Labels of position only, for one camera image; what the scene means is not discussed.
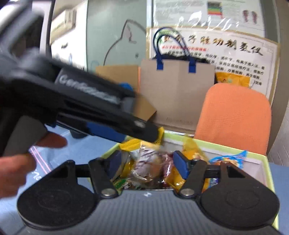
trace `wall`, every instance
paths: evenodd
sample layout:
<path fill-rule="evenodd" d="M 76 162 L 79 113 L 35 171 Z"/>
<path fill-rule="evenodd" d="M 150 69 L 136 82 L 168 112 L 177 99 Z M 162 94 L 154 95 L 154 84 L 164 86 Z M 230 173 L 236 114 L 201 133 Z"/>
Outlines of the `wall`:
<path fill-rule="evenodd" d="M 43 18 L 43 26 L 41 31 L 41 40 L 40 40 L 40 52 L 46 51 L 46 35 L 47 35 L 47 24 L 49 19 L 51 1 L 33 1 L 32 9 L 34 11 L 40 11 Z"/>
<path fill-rule="evenodd" d="M 89 71 L 103 64 L 140 65 L 146 52 L 146 7 L 146 0 L 89 0 Z"/>
<path fill-rule="evenodd" d="M 281 58 L 276 93 L 272 105 L 273 118 L 268 159 L 276 164 L 289 166 L 289 7 L 284 0 L 276 0 L 276 5 L 280 25 Z"/>
<path fill-rule="evenodd" d="M 0 9 L 0 25 L 5 22 L 11 13 L 17 9 L 17 5 L 6 5 Z"/>
<path fill-rule="evenodd" d="M 75 28 L 51 45 L 52 56 L 66 63 L 71 63 L 80 69 L 86 66 L 86 16 L 87 0 L 78 4 L 76 10 Z"/>
<path fill-rule="evenodd" d="M 80 4 L 82 1 L 83 0 L 55 0 L 52 19 L 55 19 L 56 16 L 58 16 L 65 9 L 71 9 Z"/>

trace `human hand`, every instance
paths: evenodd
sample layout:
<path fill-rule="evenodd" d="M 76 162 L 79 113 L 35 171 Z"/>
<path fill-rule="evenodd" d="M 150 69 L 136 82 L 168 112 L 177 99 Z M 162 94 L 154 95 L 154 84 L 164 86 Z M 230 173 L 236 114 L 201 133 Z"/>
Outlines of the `human hand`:
<path fill-rule="evenodd" d="M 62 148 L 67 145 L 64 137 L 49 132 L 37 146 Z M 35 170 L 35 159 L 29 154 L 0 158 L 0 198 L 17 195 L 18 189 L 26 184 L 26 175 Z"/>

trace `blue snack package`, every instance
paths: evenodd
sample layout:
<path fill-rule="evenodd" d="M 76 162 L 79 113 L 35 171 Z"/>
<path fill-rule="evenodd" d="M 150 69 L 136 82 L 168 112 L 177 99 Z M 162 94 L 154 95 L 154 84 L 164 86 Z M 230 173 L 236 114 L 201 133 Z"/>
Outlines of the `blue snack package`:
<path fill-rule="evenodd" d="M 221 162 L 230 162 L 237 166 L 238 168 L 242 169 L 244 166 L 244 159 L 247 156 L 247 151 L 243 151 L 237 155 L 233 156 L 220 156 L 220 157 L 214 157 L 213 159 L 209 160 L 209 163 L 211 165 L 220 165 Z M 219 183 L 218 178 L 211 178 L 209 182 L 208 188 L 217 185 Z"/>

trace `yellow snack package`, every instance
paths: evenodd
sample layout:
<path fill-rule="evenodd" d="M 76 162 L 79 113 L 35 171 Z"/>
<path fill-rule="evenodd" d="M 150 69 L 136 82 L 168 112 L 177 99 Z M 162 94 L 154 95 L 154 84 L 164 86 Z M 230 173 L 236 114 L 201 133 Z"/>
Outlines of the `yellow snack package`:
<path fill-rule="evenodd" d="M 189 136 L 184 136 L 182 154 L 189 160 L 198 159 L 209 163 L 207 156 Z M 209 181 L 209 179 L 205 179 L 203 191 L 208 188 Z M 185 180 L 181 177 L 177 168 L 173 167 L 171 173 L 165 178 L 165 182 L 178 192 L 185 183 Z"/>
<path fill-rule="evenodd" d="M 131 157 L 129 157 L 127 159 L 125 167 L 123 168 L 123 172 L 121 173 L 120 178 L 127 178 L 133 167 L 134 167 L 134 160 Z"/>
<path fill-rule="evenodd" d="M 244 75 L 216 72 L 216 77 L 218 82 L 231 83 L 243 87 L 249 87 L 250 84 L 250 77 Z"/>
<path fill-rule="evenodd" d="M 154 144 L 160 145 L 163 134 L 164 134 L 164 128 L 160 127 L 158 131 L 159 131 L 159 136 L 158 136 L 158 139 L 154 142 Z M 137 150 L 140 148 L 140 146 L 141 146 L 141 140 L 135 139 L 135 138 L 129 141 L 123 142 L 119 145 L 121 150 L 128 151 L 128 152 Z"/>
<path fill-rule="evenodd" d="M 193 138 L 186 135 L 184 136 L 183 140 L 182 154 L 184 154 L 184 156 L 189 160 L 198 159 L 209 163 L 209 159 L 204 154 L 204 152 L 198 147 Z"/>
<path fill-rule="evenodd" d="M 160 144 L 156 144 L 156 143 L 150 143 L 150 142 L 146 142 L 146 141 L 141 141 L 140 143 L 140 147 L 142 148 L 151 148 L 154 150 L 159 150 L 160 149 Z"/>

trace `orange chair back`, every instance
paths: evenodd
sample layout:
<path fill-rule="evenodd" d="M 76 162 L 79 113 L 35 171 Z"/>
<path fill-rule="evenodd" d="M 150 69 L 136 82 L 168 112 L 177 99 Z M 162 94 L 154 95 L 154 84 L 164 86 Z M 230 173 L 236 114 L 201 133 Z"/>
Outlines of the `orange chair back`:
<path fill-rule="evenodd" d="M 194 137 L 266 155 L 270 127 L 271 107 L 263 94 L 218 83 L 206 94 Z"/>

